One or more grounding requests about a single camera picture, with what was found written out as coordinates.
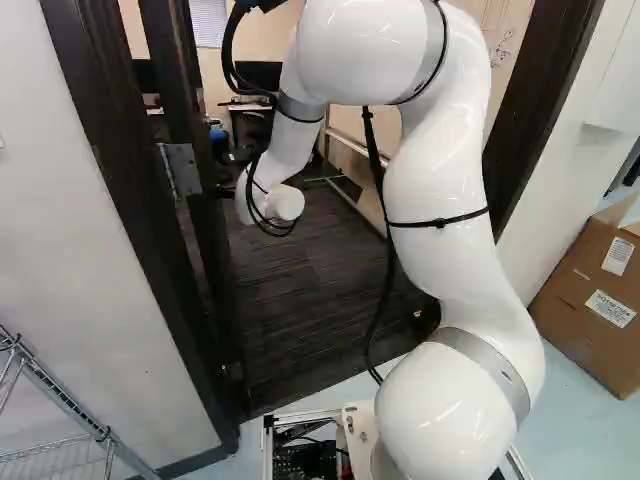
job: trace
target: wall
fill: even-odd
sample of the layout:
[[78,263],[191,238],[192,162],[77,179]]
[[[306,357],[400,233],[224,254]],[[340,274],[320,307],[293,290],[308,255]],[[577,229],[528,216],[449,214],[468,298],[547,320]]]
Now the wall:
[[[149,58],[138,1],[118,1],[132,56]],[[233,44],[234,60],[282,61],[303,5],[304,0],[289,0],[269,15],[263,15],[258,10],[252,11],[242,20],[236,32]],[[229,12],[232,6],[233,1],[228,0]],[[226,108],[218,107],[218,103],[228,101],[233,92],[222,75],[220,50],[198,48],[198,60],[207,113],[213,117],[224,118],[227,115]]]
[[[219,444],[109,198],[37,0],[0,2],[0,322],[151,464]],[[29,384],[2,449],[73,424]]]
[[527,304],[624,163],[637,135],[587,125],[634,0],[607,0],[576,79],[498,250]]

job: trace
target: cardboard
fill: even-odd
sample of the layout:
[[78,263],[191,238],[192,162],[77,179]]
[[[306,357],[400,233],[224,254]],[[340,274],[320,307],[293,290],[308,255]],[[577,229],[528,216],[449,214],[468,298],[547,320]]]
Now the cardboard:
[[[635,201],[591,217],[530,306],[540,333],[619,399],[640,387],[640,225],[619,228]],[[603,269],[615,238],[636,247],[621,275]],[[603,293],[601,314],[587,303]]]

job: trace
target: wire shelf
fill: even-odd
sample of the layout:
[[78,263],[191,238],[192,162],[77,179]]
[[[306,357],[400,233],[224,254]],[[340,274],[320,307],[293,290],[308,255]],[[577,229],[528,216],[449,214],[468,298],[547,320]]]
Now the wire shelf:
[[21,376],[87,433],[14,452],[0,451],[0,480],[110,480],[116,457],[120,466],[126,465],[145,480],[160,480],[38,360],[20,334],[14,336],[0,325],[0,415]]
[[0,480],[109,480],[113,448],[89,435],[0,454]]

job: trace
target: black cable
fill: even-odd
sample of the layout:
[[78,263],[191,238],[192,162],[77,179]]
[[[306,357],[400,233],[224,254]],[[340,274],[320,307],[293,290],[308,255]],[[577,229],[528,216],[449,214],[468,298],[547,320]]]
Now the black cable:
[[[258,160],[251,163],[251,166],[249,167],[249,173],[247,174],[247,181],[245,182],[245,186],[244,186],[245,200],[247,202],[247,209],[249,210],[249,215],[251,216],[253,223],[255,223],[258,226],[258,228],[262,230],[264,233],[266,233],[267,235],[270,235],[276,238],[286,237],[291,234],[296,224],[298,223],[299,218],[296,218],[293,222],[291,222],[290,225],[277,225],[271,222],[270,220],[268,220],[264,215],[262,215],[262,213],[260,212],[260,209],[256,205],[256,201],[253,198],[253,192],[252,192],[252,186],[255,183],[254,176],[256,173],[256,168],[258,168]],[[266,228],[264,225],[262,225],[263,222],[275,231],[272,231]]]
[[[289,440],[287,443],[291,443],[291,442],[293,442],[295,440],[306,440],[307,442],[311,442],[311,443],[324,444],[324,441],[316,440],[315,438],[311,438],[311,437],[297,437],[297,438],[293,438],[293,439]],[[282,447],[286,446],[287,443],[283,443],[278,448],[282,448]],[[347,452],[346,450],[343,450],[341,448],[338,448],[338,447],[336,447],[336,452],[340,452],[341,454],[346,455],[347,457],[349,456],[349,452]]]
[[236,2],[231,9],[227,26],[224,30],[224,36],[222,38],[222,72],[224,78],[229,85],[229,88],[239,95],[265,95],[275,105],[278,102],[278,97],[273,93],[253,85],[242,78],[236,71],[235,64],[233,63],[233,37],[236,34],[238,25],[242,18],[249,13],[251,6],[243,5],[240,2]]
[[385,274],[384,282],[382,284],[382,293],[380,294],[380,298],[378,299],[376,313],[374,314],[364,337],[364,359],[367,365],[367,370],[371,377],[373,377],[375,382],[380,385],[382,384],[383,378],[378,373],[375,366],[373,365],[373,362],[371,361],[371,344],[373,343],[373,335],[376,331],[376,328],[380,324],[382,314],[384,313],[387,304],[389,303],[389,298],[391,297],[391,290],[393,289],[393,279],[395,277],[396,269],[396,251],[393,246],[393,240],[391,239],[391,229],[387,221],[387,208],[385,206],[384,197],[382,195],[382,179],[384,176],[384,172],[380,163],[380,153],[378,152],[378,146],[376,144],[373,124],[371,123],[373,115],[369,111],[369,108],[366,106],[362,107],[362,118],[364,120],[364,135],[367,142],[367,152],[369,154],[369,166],[371,168],[371,172],[373,173],[373,179],[376,185],[376,190],[378,191],[378,196],[380,197],[380,204],[382,205],[382,213],[384,215],[384,222],[387,230],[387,239],[385,242],[387,247],[387,273]]
[[[249,13],[252,6],[255,5],[236,2],[233,6],[233,9],[231,10],[231,14],[229,15],[229,20],[227,21],[227,26],[224,31],[224,37],[222,39],[222,71],[224,73],[224,78],[229,85],[229,88],[231,88],[231,90],[233,90],[235,93],[238,93],[240,95],[265,95],[271,100],[275,108],[277,106],[278,97],[272,92],[257,87],[243,79],[236,71],[235,64],[233,63],[233,38],[236,34],[240,21],[247,13]],[[249,89],[244,88],[243,85],[248,85]],[[258,168],[259,161],[260,157],[252,162],[251,167],[249,168],[249,172],[247,173],[247,181],[245,185],[245,201],[247,203],[247,209],[249,210],[251,219],[258,226],[258,228],[262,230],[262,232],[272,237],[283,238],[293,232],[298,219],[294,220],[288,225],[277,225],[265,218],[265,216],[260,212],[260,209],[256,205],[252,191],[252,186],[258,185],[254,177]]]

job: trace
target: door frame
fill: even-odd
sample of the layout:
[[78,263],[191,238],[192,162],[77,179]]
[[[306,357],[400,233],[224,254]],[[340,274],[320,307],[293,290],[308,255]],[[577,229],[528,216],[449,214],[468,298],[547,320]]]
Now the door frame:
[[186,473],[239,446],[240,412],[220,355],[225,339],[205,316],[117,0],[40,0],[40,5],[111,198],[221,442],[222,452],[212,448],[160,470]]
[[496,239],[507,225],[553,131],[604,2],[536,0],[534,4],[482,155]]

